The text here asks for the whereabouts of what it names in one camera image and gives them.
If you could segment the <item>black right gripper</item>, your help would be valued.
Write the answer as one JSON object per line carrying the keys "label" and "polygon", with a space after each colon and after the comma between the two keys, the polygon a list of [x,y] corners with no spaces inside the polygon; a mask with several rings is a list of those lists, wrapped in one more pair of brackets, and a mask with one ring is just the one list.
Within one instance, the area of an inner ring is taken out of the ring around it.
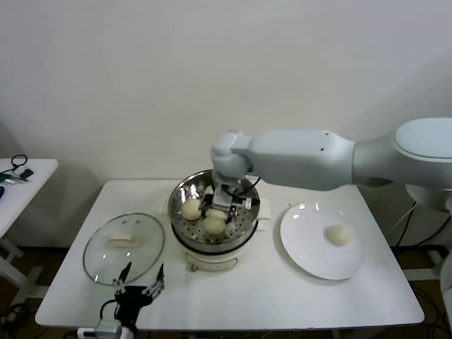
{"label": "black right gripper", "polygon": [[244,205],[246,198],[232,192],[232,188],[226,185],[208,186],[203,192],[201,212],[209,209],[228,211],[226,224],[235,223],[238,212],[236,207]]}

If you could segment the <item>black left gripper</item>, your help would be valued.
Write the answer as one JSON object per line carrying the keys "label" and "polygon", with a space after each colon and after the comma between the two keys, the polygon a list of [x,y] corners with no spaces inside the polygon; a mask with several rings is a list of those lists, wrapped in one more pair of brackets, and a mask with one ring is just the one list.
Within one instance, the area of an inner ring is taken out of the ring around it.
{"label": "black left gripper", "polygon": [[164,290],[164,264],[162,263],[157,277],[149,286],[126,286],[126,279],[131,269],[131,262],[120,272],[119,277],[113,279],[117,310],[117,320],[137,320],[143,307],[151,305],[154,298]]}

